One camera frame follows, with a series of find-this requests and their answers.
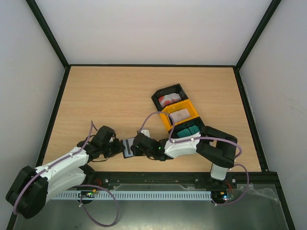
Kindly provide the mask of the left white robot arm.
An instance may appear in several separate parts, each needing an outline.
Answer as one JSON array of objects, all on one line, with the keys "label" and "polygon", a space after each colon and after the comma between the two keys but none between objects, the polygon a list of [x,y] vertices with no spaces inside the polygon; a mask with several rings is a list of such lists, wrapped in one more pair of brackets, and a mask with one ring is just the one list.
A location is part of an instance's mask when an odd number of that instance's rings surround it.
[{"label": "left white robot arm", "polygon": [[124,148],[115,131],[102,126],[96,134],[90,133],[85,140],[56,160],[36,168],[23,167],[5,199],[13,206],[14,214],[30,219],[59,193],[89,180],[93,172],[89,162],[100,156],[111,158]]}]

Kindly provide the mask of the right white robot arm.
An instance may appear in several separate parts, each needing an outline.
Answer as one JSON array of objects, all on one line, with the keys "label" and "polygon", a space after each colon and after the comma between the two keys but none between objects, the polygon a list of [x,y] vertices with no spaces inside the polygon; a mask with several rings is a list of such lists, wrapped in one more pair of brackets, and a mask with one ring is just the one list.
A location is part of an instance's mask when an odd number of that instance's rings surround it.
[{"label": "right white robot arm", "polygon": [[221,187],[226,182],[227,171],[234,167],[235,159],[242,154],[237,138],[210,126],[183,138],[157,141],[138,133],[130,147],[134,156],[166,161],[183,155],[199,154],[212,163],[209,182]]}]

